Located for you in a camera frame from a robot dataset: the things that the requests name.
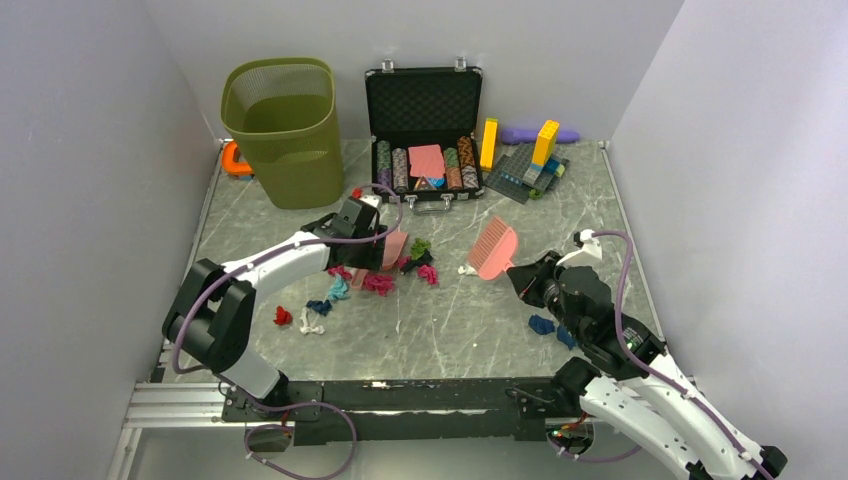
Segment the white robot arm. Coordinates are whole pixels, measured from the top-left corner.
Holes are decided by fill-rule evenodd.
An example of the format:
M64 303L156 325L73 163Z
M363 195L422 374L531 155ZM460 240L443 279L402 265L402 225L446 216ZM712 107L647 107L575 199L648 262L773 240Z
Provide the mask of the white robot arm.
M338 213L305 225L267 250L222 265L207 259L196 262L183 280L162 333L262 405L288 405L288 378L248 345L254 305L329 267L379 269L385 245L382 237L388 233L379 224L379 206L377 196L351 197ZM220 285L204 297L216 282ZM202 306L190 315L201 298ZM213 310L210 302L219 302L217 309ZM191 323L179 342L187 317Z
M555 402L579 404L610 423L677 478L776 478L786 465L783 453L760 446L718 414L681 373L665 343L613 304L609 286L590 267L601 259L597 236L591 230L578 232L578 251L566 256L548 252L533 264L507 271L519 298L553 313L589 359L572 358L557 372ZM624 387L653 410L625 395Z

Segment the yellow lego brick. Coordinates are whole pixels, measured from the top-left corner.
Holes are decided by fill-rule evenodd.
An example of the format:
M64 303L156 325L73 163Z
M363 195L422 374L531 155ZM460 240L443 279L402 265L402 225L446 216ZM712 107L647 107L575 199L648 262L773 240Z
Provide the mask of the yellow lego brick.
M495 163L495 138L498 135L498 119L487 118L483 127L483 149L480 151L480 169L491 172Z
M533 163L540 167L544 167L551 154L554 153L556 145L556 134L559 131L559 123L548 120L545 125L539 130L539 135L536 137L536 147L533 149Z

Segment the olive green trash bin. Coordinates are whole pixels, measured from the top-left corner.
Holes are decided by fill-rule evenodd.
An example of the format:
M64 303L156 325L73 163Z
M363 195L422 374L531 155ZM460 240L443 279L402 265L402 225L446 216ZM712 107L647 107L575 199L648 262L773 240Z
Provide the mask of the olive green trash bin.
M314 58L270 58L230 74L221 121L278 208L329 205L342 193L333 72Z

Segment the trash bin rim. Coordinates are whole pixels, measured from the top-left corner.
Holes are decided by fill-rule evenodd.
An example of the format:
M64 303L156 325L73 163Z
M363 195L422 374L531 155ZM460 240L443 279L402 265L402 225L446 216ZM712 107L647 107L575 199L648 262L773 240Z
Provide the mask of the trash bin rim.
M320 122L317 122L314 125L310 125L306 128L301 128L301 129L297 129L297 130L285 130L285 131L280 131L280 132L242 132L242 131L236 130L234 128L230 128L229 125L227 125L227 121L224 119L224 116L225 116L224 109L226 108L226 106L228 104L227 99L229 98L230 91L233 88L233 82L235 81L236 78L241 76L241 74L243 74L243 73L245 73L249 70L252 70L254 68L258 68L258 67L292 66L292 65L310 65L310 66L313 66L313 67L319 67L322 70L324 70L327 73L327 75L330 77L330 89L333 92L333 95L332 95L332 98L330 100L330 108L327 110L327 115L324 116L324 118L322 118ZM248 137L264 137L264 138L267 138L269 136L279 137L281 135L285 136L285 137L289 137L289 136L297 137L297 136L303 135L305 133L309 133L312 130L316 130L318 128L321 128L325 123L330 121L335 110L336 110L336 79L333 77L333 69L331 69L329 65L322 62L321 60L318 60L317 58L312 58L312 57L263 58L263 59L259 59L259 60L253 60L253 61L247 62L247 63L239 66L238 68L233 70L232 73L230 73L230 75L227 77L227 82L224 84L224 93L223 93L223 96L221 98L221 123L224 125L224 128L227 131L229 131L232 135L248 136Z

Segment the pink card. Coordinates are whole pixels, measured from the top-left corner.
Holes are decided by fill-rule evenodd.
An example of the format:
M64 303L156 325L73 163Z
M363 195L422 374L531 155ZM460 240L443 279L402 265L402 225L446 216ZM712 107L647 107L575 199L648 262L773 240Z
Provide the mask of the pink card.
M442 157L442 147L438 145L423 145L409 147L409 176L442 178L445 176L445 158Z

